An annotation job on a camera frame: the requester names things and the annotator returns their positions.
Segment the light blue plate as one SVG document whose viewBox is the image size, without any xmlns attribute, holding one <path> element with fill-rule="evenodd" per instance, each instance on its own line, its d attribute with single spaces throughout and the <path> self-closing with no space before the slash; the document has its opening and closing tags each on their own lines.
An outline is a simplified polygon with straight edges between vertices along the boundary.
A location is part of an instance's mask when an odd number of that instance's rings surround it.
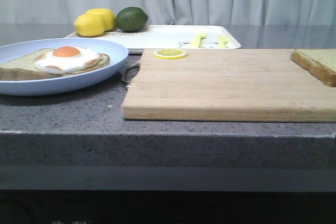
<svg viewBox="0 0 336 224">
<path fill-rule="evenodd" d="M 123 67 L 128 49 L 116 42 L 90 38 L 53 38 L 25 41 L 1 46 L 1 63 L 19 58 L 43 48 L 56 49 L 61 46 L 90 48 L 95 52 L 110 56 L 110 64 L 98 70 L 42 80 L 1 81 L 1 94 L 15 96 L 36 96 L 59 94 L 83 89 L 102 82 Z"/>
</svg>

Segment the bread slice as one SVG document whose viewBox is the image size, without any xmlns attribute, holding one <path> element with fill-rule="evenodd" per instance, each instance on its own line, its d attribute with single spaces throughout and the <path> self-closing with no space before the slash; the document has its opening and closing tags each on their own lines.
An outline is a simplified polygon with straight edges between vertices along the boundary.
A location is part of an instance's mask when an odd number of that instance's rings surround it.
<svg viewBox="0 0 336 224">
<path fill-rule="evenodd" d="M 335 48 L 295 49 L 290 58 L 324 84 L 335 87 Z"/>
<path fill-rule="evenodd" d="M 54 49 L 43 48 L 27 55 L 21 56 L 1 64 L 1 80 L 5 81 L 22 81 L 22 80 L 41 80 L 56 77 L 72 76 L 80 73 L 85 73 L 93 70 L 100 69 L 110 64 L 110 57 L 106 54 L 101 54 L 102 59 L 93 67 L 86 70 L 77 71 L 74 73 L 66 74 L 48 74 L 38 70 L 34 65 L 34 60 L 47 52 Z"/>
</svg>

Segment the white tray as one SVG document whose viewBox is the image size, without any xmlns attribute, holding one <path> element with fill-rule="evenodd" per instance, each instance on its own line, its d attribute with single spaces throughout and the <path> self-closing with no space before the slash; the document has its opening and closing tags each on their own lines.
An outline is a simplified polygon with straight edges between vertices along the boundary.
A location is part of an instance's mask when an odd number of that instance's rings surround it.
<svg viewBox="0 0 336 224">
<path fill-rule="evenodd" d="M 208 25 L 147 25 L 136 33 L 126 33 L 116 29 L 89 39 L 95 42 L 109 41 L 120 44 L 127 48 L 129 53 L 140 54 L 144 49 L 188 48 L 199 31 L 206 32 L 206 38 L 202 39 L 200 47 L 202 49 L 217 49 L 218 35 L 224 35 L 229 39 L 227 48 L 221 49 L 241 47 L 224 27 Z"/>
</svg>

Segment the lemon slice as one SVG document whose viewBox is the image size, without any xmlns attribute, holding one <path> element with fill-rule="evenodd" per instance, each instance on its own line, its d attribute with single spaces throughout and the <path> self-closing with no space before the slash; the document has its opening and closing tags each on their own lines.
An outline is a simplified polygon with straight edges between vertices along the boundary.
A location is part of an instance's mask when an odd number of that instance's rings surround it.
<svg viewBox="0 0 336 224">
<path fill-rule="evenodd" d="M 156 50 L 153 55 L 160 59 L 180 59 L 187 56 L 187 52 L 183 49 L 166 48 Z"/>
</svg>

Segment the yellow plastic fork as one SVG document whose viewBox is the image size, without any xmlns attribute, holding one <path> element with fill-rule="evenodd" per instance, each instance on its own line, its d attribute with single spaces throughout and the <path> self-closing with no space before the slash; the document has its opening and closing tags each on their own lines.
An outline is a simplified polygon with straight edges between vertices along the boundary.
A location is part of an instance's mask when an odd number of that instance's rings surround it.
<svg viewBox="0 0 336 224">
<path fill-rule="evenodd" d="M 206 32 L 205 31 L 199 31 L 193 41 L 190 43 L 190 46 L 192 48 L 200 48 L 201 47 L 201 43 L 202 43 L 202 39 L 206 38 Z"/>
</svg>

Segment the yellow plastic knife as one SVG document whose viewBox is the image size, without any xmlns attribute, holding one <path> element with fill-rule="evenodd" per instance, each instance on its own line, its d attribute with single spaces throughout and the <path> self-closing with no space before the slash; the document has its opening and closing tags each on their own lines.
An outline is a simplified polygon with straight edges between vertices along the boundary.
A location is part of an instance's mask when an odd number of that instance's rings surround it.
<svg viewBox="0 0 336 224">
<path fill-rule="evenodd" d="M 218 48 L 227 48 L 229 39 L 224 35 L 218 35 Z"/>
</svg>

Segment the wooden cutting board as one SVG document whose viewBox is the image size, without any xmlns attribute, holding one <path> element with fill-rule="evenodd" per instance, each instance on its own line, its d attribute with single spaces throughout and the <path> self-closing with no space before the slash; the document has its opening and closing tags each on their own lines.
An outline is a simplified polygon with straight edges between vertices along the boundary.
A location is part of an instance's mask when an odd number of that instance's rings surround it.
<svg viewBox="0 0 336 224">
<path fill-rule="evenodd" d="M 290 59 L 291 49 L 146 49 L 122 104 L 125 119 L 334 122 L 335 88 Z"/>
</svg>

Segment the green lime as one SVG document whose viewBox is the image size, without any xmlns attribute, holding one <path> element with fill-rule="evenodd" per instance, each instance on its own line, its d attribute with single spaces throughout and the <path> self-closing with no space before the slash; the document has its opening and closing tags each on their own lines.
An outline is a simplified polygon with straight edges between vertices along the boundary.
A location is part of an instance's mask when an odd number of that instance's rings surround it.
<svg viewBox="0 0 336 224">
<path fill-rule="evenodd" d="M 115 26 L 125 32 L 133 33 L 144 28 L 148 21 L 148 15 L 139 7 L 127 7 L 118 12 L 115 18 Z"/>
</svg>

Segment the rear yellow lemon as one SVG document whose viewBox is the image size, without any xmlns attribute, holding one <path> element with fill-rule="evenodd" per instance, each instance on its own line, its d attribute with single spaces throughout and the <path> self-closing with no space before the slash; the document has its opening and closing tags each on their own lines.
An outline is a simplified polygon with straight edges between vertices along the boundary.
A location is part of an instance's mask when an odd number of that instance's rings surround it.
<svg viewBox="0 0 336 224">
<path fill-rule="evenodd" d="M 86 11 L 86 14 L 100 15 L 104 20 L 105 31 L 111 31 L 115 27 L 115 15 L 108 8 L 93 8 Z"/>
</svg>

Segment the yellow lemon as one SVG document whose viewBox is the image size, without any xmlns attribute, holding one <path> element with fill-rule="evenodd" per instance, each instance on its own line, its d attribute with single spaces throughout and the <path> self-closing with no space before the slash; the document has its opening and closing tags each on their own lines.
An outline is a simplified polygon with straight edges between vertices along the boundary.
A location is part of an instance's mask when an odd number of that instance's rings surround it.
<svg viewBox="0 0 336 224">
<path fill-rule="evenodd" d="M 96 14 L 82 14 L 74 22 L 76 32 L 80 36 L 95 37 L 104 33 L 104 19 Z"/>
<path fill-rule="evenodd" d="M 105 31 L 111 31 L 115 27 L 115 15 L 108 8 L 93 8 L 86 11 L 86 14 L 100 15 L 104 20 Z"/>
</svg>

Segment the front yellow lemon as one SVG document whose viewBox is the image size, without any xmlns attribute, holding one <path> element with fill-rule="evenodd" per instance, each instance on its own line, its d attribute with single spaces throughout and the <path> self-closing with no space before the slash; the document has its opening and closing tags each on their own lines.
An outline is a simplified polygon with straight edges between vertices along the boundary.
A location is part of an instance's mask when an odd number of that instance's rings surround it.
<svg viewBox="0 0 336 224">
<path fill-rule="evenodd" d="M 76 32 L 80 36 L 95 37 L 104 33 L 104 19 L 96 14 L 82 14 L 74 22 Z"/>
</svg>

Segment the fried egg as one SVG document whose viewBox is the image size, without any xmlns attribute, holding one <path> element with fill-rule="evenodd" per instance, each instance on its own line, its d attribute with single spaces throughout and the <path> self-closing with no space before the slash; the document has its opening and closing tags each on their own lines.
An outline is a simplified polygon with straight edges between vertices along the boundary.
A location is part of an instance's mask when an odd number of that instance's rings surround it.
<svg viewBox="0 0 336 224">
<path fill-rule="evenodd" d="M 63 46 L 36 57 L 34 65 L 44 73 L 66 74 L 89 69 L 101 59 L 101 54 L 91 49 Z"/>
</svg>

